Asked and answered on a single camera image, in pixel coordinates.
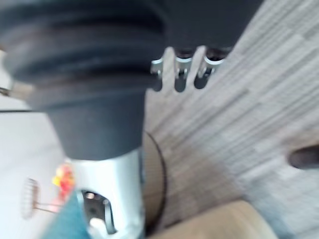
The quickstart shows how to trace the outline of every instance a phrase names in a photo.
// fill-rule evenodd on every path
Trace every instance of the white floor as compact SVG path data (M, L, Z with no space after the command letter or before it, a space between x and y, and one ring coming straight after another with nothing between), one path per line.
M8 87L9 82L0 68L0 87ZM0 232L1 238L36 239L54 214L36 211L30 220L22 218L24 182L27 178L36 180L40 187L39 202L52 202L57 188L51 179L64 156L45 115L1 113L17 109L27 106L0 96Z

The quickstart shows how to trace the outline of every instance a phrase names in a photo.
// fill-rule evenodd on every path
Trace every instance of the black cable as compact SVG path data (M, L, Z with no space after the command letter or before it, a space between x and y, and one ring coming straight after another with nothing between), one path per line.
M12 113L40 113L39 111L32 110L3 110L0 114L12 114Z

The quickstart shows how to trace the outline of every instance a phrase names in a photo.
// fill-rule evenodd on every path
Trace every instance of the metal bracket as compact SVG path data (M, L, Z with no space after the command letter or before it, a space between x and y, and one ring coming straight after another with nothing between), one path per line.
M20 82L14 82L11 89L0 88L0 95L26 100L33 90L33 86Z
M204 55L199 65L199 69L194 81L194 86L197 89L203 89L206 86L209 77L217 71L217 69L223 62L224 59L212 60Z
M157 75L157 77L158 77L157 83L153 87L153 90L155 90L155 91L160 91L163 87L163 82L162 82L163 62L164 62L163 58L161 58L159 60L152 61L151 74Z
M192 57L179 58L175 57L175 90L183 92L186 87L186 80L190 71Z

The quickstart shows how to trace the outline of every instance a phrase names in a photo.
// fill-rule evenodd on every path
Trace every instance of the gray carpet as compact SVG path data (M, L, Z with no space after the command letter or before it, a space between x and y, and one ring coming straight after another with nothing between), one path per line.
M286 164L319 142L319 1L267 0L204 90L148 92L146 129L167 163L159 230L243 198L281 239L319 238L319 171Z

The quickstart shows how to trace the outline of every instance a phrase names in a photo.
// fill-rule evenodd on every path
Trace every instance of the teal fabric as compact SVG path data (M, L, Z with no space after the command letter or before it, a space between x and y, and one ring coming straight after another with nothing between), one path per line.
M41 239L90 239L75 194L71 196Z

